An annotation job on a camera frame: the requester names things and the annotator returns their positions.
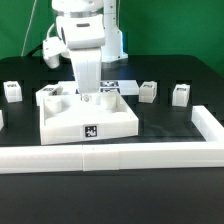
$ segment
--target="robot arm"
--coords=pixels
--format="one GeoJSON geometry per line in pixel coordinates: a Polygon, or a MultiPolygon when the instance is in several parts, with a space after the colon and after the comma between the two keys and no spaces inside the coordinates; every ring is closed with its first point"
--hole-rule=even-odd
{"type": "Polygon", "coordinates": [[[57,14],[58,37],[43,42],[46,63],[56,68],[59,54],[70,58],[79,93],[98,92],[101,62],[126,57],[116,26],[116,0],[52,0],[52,8],[57,14]],[[104,17],[99,13],[103,6],[104,17]]]}

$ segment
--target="green screen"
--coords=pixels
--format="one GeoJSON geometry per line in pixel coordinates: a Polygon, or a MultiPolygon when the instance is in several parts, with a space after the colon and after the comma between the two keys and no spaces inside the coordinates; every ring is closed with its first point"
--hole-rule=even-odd
{"type": "MultiPolygon", "coordinates": [[[[19,56],[31,0],[0,1],[0,59],[19,56]]],[[[184,54],[224,75],[224,1],[121,0],[120,29],[129,55],[184,54]]],[[[50,0],[38,0],[26,53],[46,36],[54,16],[50,0]]]]}

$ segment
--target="white plastic container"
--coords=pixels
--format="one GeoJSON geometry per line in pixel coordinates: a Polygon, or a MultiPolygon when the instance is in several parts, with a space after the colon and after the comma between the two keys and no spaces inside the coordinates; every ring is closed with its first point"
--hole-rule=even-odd
{"type": "Polygon", "coordinates": [[[144,82],[139,89],[139,102],[152,103],[157,94],[156,82],[144,82]]]}
{"type": "Polygon", "coordinates": [[[40,103],[41,144],[138,135],[138,118],[117,92],[44,97],[40,103]]]}

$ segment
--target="white box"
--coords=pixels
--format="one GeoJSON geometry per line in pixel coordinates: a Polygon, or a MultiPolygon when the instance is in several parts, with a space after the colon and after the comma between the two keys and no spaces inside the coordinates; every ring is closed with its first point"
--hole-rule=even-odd
{"type": "Polygon", "coordinates": [[[40,104],[41,144],[138,135],[138,118],[117,92],[44,97],[40,104]]]}
{"type": "Polygon", "coordinates": [[[190,85],[176,85],[173,91],[172,106],[186,107],[190,95],[190,85]]]}
{"type": "Polygon", "coordinates": [[[0,131],[4,127],[3,117],[2,117],[2,111],[0,110],[0,131]]]}
{"type": "Polygon", "coordinates": [[[139,89],[139,102],[152,103],[157,94],[156,82],[144,82],[139,89]]]}
{"type": "Polygon", "coordinates": [[[44,88],[40,89],[36,92],[36,102],[37,106],[40,106],[41,97],[45,96],[53,96],[60,95],[62,92],[62,88],[59,85],[47,85],[44,88]]]}
{"type": "Polygon", "coordinates": [[[17,81],[4,82],[4,91],[8,103],[22,101],[21,87],[17,81]]]}

